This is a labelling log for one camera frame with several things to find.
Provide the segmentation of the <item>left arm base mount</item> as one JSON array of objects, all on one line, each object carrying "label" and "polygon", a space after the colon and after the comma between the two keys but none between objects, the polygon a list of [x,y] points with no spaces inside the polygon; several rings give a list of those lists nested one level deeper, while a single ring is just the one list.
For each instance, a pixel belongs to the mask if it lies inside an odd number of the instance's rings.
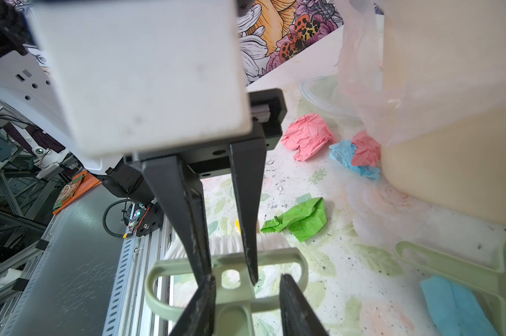
[{"label": "left arm base mount", "polygon": [[151,204],[132,230],[123,235],[124,239],[143,237],[163,227],[165,215],[160,204]]}]

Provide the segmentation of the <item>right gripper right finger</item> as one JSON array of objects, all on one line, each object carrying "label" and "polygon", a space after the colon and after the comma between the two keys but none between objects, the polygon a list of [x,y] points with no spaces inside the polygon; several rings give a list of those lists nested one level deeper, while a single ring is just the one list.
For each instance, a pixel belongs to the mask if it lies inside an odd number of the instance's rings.
[{"label": "right gripper right finger", "polygon": [[283,274],[279,285],[283,335],[328,336],[293,277]]}]

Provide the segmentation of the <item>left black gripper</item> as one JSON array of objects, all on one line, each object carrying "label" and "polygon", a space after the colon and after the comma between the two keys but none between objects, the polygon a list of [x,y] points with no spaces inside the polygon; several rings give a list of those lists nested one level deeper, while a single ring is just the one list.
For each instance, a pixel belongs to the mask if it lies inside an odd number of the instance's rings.
[{"label": "left black gripper", "polygon": [[35,1],[55,104],[31,121],[92,172],[121,155],[246,135],[265,57],[254,1]]}]

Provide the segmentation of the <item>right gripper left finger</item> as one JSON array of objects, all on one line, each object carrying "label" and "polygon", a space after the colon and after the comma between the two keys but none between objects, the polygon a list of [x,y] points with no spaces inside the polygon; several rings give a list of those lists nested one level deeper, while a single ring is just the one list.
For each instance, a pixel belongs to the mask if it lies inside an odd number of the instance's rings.
[{"label": "right gripper left finger", "polygon": [[205,276],[197,291],[188,303],[170,336],[203,335],[214,333],[214,314],[216,307],[216,279]]}]

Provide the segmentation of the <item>green plastic dustpan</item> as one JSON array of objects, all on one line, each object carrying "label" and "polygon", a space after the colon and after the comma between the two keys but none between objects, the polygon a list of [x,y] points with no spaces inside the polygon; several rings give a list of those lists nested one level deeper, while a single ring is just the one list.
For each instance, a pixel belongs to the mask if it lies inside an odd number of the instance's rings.
[{"label": "green plastic dustpan", "polygon": [[496,267],[471,263],[412,242],[399,242],[396,255],[402,261],[471,290],[491,295],[492,324],[506,335],[506,240],[497,252]]}]

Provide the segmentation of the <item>green hand brush white bristles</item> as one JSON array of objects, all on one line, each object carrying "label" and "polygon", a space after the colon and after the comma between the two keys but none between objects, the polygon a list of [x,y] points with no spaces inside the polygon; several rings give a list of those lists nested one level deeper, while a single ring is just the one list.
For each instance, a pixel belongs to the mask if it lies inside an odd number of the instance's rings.
[{"label": "green hand brush white bristles", "polygon": [[[249,279],[239,236],[214,237],[209,241],[214,250],[212,275],[216,279],[216,307],[213,335],[253,335],[254,314],[279,309],[276,295],[256,296],[256,287]],[[288,244],[282,234],[258,234],[258,264],[275,267],[295,264],[300,268],[297,285],[305,290],[308,284],[308,264],[303,254]],[[174,325],[187,305],[173,306],[156,295],[156,281],[163,277],[177,277],[192,273],[184,246],[179,239],[171,243],[164,259],[155,262],[144,282],[145,302],[160,318]]]}]

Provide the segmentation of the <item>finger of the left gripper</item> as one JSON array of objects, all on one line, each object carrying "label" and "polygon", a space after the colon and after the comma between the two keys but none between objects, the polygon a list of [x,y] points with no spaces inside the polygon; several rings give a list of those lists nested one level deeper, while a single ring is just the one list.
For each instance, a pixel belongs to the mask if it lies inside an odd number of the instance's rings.
[{"label": "finger of the left gripper", "polygon": [[264,139],[230,145],[230,170],[244,249],[252,284],[258,282],[257,221],[267,146]]},{"label": "finger of the left gripper", "polygon": [[178,156],[145,160],[142,174],[179,236],[195,276],[201,283],[212,273],[202,183]]}]

